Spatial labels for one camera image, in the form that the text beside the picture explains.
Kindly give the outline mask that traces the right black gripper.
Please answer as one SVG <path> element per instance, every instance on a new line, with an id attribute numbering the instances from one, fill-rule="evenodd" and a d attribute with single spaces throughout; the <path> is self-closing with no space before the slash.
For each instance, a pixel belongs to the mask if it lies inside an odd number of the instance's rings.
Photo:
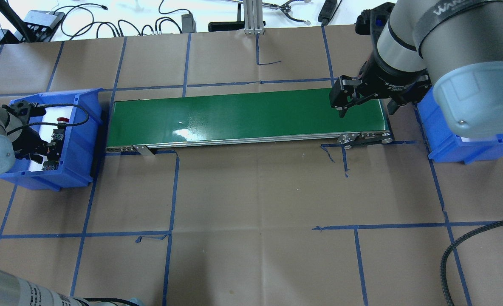
<path id="1" fill-rule="evenodd" d="M 426 70 L 399 71 L 389 66 L 374 50 L 361 70 L 361 79 L 339 76 L 329 92 L 331 108 L 343 118 L 351 107 L 371 99 L 387 99 L 387 111 L 393 116 L 407 103 L 418 103 L 432 87 Z"/>

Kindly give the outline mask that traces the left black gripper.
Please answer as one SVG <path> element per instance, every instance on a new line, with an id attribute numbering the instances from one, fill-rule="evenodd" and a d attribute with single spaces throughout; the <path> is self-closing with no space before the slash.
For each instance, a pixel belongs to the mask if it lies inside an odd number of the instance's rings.
<path id="1" fill-rule="evenodd" d="M 38 164 L 50 161 L 48 142 L 44 141 L 36 130 L 26 127 L 13 133 L 13 136 L 17 136 L 12 141 L 16 159 L 26 159 Z"/>

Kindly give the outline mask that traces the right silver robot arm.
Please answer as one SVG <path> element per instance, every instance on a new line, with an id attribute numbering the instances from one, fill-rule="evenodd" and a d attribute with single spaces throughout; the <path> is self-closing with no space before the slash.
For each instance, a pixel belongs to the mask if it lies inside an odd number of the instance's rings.
<path id="1" fill-rule="evenodd" d="M 371 99 L 390 99 L 393 114 L 432 90 L 453 133 L 503 134 L 503 0 L 384 3 L 364 10 L 355 32 L 371 37 L 372 52 L 358 76 L 334 83 L 339 116 Z"/>

